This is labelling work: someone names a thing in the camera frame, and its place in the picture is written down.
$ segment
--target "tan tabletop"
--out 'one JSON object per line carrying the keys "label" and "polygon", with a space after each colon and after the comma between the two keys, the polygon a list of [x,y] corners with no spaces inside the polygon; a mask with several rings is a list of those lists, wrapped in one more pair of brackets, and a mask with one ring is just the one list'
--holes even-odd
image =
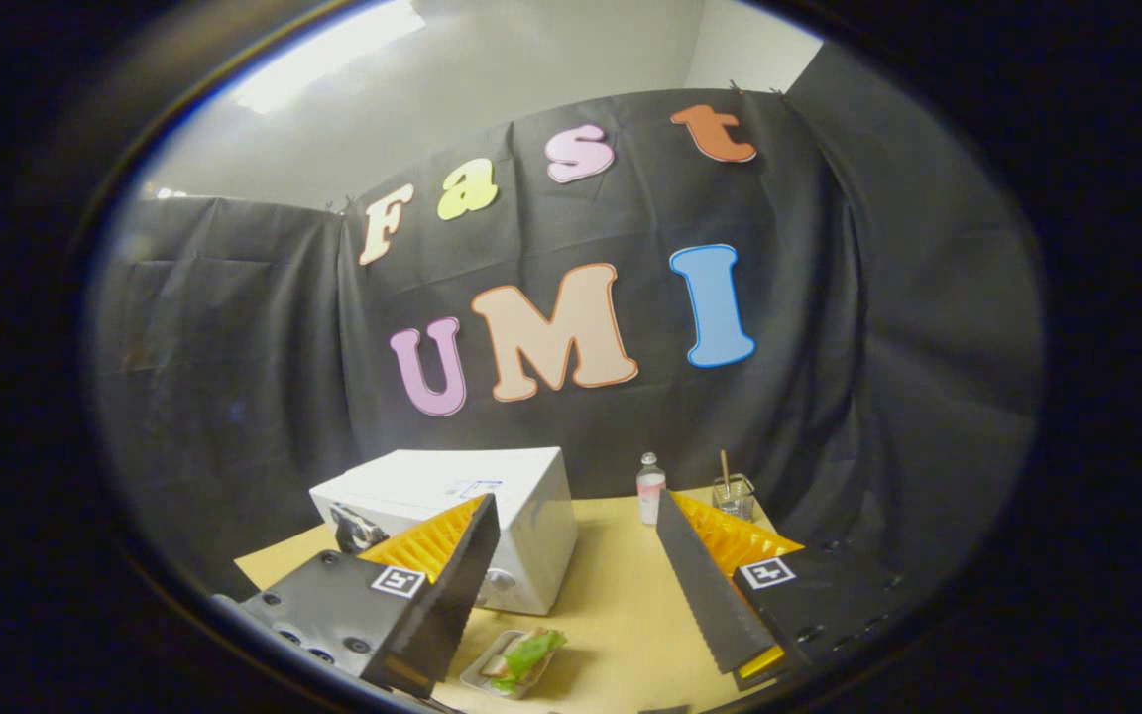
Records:
{"label": "tan tabletop", "polygon": [[[684,494],[708,503],[711,489]],[[637,497],[576,500],[574,515],[579,541],[549,613],[475,607],[434,699],[468,714],[635,713],[683,704],[695,714],[756,691],[740,692],[731,674],[717,673],[653,526],[641,523]],[[754,522],[775,532],[758,503]],[[327,548],[336,548],[336,541],[321,524],[239,557],[236,565],[265,589]],[[525,697],[512,701],[464,685],[463,669],[496,635],[532,627],[556,627],[568,644]]]}

